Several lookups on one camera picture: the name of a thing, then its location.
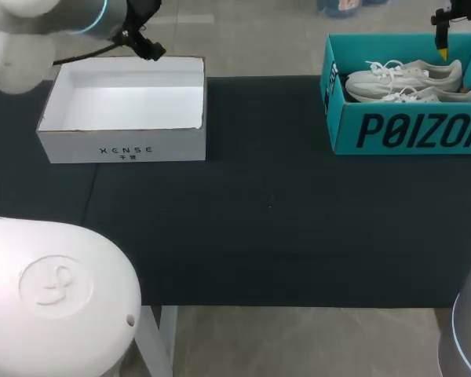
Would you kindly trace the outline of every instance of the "embossed logo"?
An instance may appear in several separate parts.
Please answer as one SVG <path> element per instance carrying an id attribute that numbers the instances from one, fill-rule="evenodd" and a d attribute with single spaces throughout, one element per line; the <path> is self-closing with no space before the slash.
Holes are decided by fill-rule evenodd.
<path id="1" fill-rule="evenodd" d="M 63 255 L 40 258 L 20 276 L 21 300 L 40 317 L 70 316 L 87 304 L 92 293 L 93 281 L 82 264 Z"/>

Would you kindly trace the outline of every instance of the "gray floor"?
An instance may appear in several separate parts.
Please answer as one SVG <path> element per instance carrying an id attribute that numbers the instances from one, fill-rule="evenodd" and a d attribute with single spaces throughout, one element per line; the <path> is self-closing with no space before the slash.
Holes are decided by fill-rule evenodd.
<path id="1" fill-rule="evenodd" d="M 206 57 L 217 75 L 316 75 L 328 33 L 433 31 L 429 19 L 444 0 L 391 0 L 363 7 L 354 18 L 335 20 L 317 12 L 316 0 L 162 0 L 144 32 L 170 55 Z M 452 24 L 471 31 L 471 22 Z M 103 41 L 58 36 L 58 57 L 88 53 Z M 132 55 L 121 48 L 108 55 Z"/>
<path id="2" fill-rule="evenodd" d="M 317 75 L 328 33 L 433 31 L 429 17 L 443 3 L 391 1 L 332 20 L 317 13 L 316 0 L 163 0 L 145 34 L 168 54 L 206 57 L 211 76 Z M 471 31 L 471 23 L 453 24 L 452 31 Z M 106 42 L 60 36 L 58 46 L 58 57 L 69 57 Z M 438 337 L 432 309 L 183 307 L 174 371 L 176 377 L 438 377 Z M 136 363 L 125 370 L 143 375 Z"/>
<path id="3" fill-rule="evenodd" d="M 439 333 L 431 309 L 184 307 L 174 371 L 176 377 L 439 377 Z"/>

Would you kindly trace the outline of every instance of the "cardboard box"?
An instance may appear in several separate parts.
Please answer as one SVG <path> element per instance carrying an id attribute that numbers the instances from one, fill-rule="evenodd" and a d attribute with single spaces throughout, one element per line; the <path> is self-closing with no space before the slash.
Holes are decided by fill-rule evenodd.
<path id="1" fill-rule="evenodd" d="M 471 103 L 348 103 L 339 75 L 369 70 L 366 61 L 445 65 L 462 62 L 471 90 L 471 34 L 449 36 L 449 61 L 434 35 L 329 35 L 321 93 L 332 148 L 339 155 L 471 154 Z"/>
<path id="2" fill-rule="evenodd" d="M 202 58 L 98 57 L 65 64 L 37 133 L 51 163 L 206 159 Z"/>

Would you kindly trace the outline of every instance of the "black tablecloth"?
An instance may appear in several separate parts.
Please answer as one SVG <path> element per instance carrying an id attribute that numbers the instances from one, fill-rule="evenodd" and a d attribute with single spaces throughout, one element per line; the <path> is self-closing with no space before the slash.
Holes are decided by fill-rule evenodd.
<path id="1" fill-rule="evenodd" d="M 49 92 L 0 94 L 0 214 L 117 243 L 145 304 L 449 306 L 471 156 L 335 156 L 317 77 L 208 81 L 208 161 L 49 165 Z"/>

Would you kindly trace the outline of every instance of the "white sneaker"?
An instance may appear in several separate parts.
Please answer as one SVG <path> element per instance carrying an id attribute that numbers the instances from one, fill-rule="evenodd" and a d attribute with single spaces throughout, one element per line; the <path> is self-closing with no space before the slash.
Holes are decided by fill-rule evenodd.
<path id="1" fill-rule="evenodd" d="M 431 65 L 422 60 L 408 64 L 397 60 L 390 60 L 385 65 L 367 63 L 371 65 L 371 71 L 354 72 L 345 83 L 345 89 L 359 102 L 381 100 L 387 94 L 400 92 L 408 86 L 416 90 L 435 86 L 445 92 L 456 92 L 462 83 L 460 60 L 448 66 Z"/>
<path id="2" fill-rule="evenodd" d="M 399 93 L 388 94 L 375 102 L 407 103 L 407 102 L 471 102 L 471 90 L 468 93 L 449 93 L 434 86 L 417 91 L 407 86 Z"/>

